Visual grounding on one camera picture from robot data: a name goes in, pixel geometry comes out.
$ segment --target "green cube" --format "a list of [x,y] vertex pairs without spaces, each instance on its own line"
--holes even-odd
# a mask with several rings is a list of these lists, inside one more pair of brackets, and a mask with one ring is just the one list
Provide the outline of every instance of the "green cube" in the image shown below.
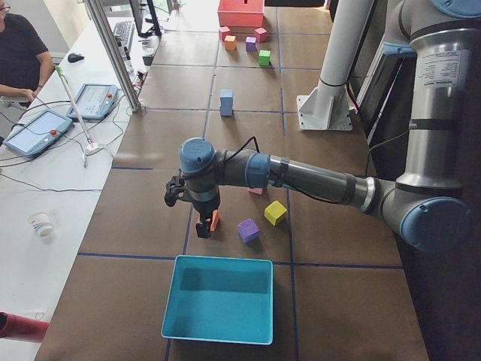
[[259,51],[259,65],[267,66],[271,64],[271,52],[269,50]]

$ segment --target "power cord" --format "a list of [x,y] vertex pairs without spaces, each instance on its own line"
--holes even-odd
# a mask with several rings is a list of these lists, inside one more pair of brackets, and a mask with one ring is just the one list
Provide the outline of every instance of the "power cord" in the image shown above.
[[409,133],[409,130],[407,130],[406,132],[403,132],[401,133],[400,135],[396,135],[395,137],[391,138],[391,139],[388,139],[387,141],[382,141],[381,143],[379,144],[376,144],[374,145],[373,147],[369,148],[369,151],[368,151],[368,159],[366,160],[366,166],[365,166],[365,169],[364,169],[364,178],[366,178],[368,176],[368,168],[369,168],[369,159],[371,158],[371,154],[373,152],[373,150],[379,148],[379,147],[382,147],[383,145],[385,144],[388,144],[390,141],[394,141],[398,138],[401,138],[403,137],[404,135],[408,134]]

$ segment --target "monitor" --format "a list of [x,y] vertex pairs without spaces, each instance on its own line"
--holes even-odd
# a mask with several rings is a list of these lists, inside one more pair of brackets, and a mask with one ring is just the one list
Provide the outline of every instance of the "monitor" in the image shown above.
[[107,10],[113,6],[126,6],[130,5],[132,11],[132,17],[135,21],[135,28],[137,34],[142,36],[142,25],[144,24],[144,16],[142,14],[141,2],[139,0],[101,0],[101,5]]

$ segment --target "blue joint cap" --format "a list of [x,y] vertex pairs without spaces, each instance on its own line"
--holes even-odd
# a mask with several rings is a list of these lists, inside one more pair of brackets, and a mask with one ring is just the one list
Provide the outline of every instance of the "blue joint cap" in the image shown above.
[[180,170],[184,174],[195,174],[212,163],[216,151],[212,144],[203,138],[190,138],[179,148]]
[[384,41],[384,55],[396,55],[399,57],[414,57],[416,56],[416,51],[409,44],[397,44]]
[[267,154],[255,153],[249,157],[246,165],[245,178],[250,188],[265,188],[268,186],[271,170],[271,158]]
[[472,225],[472,214],[456,198],[436,197],[413,207],[399,226],[401,237],[412,246],[437,252],[465,241]]
[[481,17],[479,1],[475,0],[431,0],[433,5],[450,17],[474,19]]

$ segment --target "control tablet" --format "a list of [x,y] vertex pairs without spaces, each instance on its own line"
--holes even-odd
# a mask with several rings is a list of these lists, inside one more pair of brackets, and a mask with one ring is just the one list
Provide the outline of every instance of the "control tablet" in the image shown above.
[[[117,99],[118,89],[115,85],[84,84],[75,97],[82,119],[99,122],[112,111]],[[77,113],[70,107],[67,117],[76,120]]]
[[72,119],[44,111],[9,135],[3,144],[21,156],[35,156],[55,143],[72,126]]

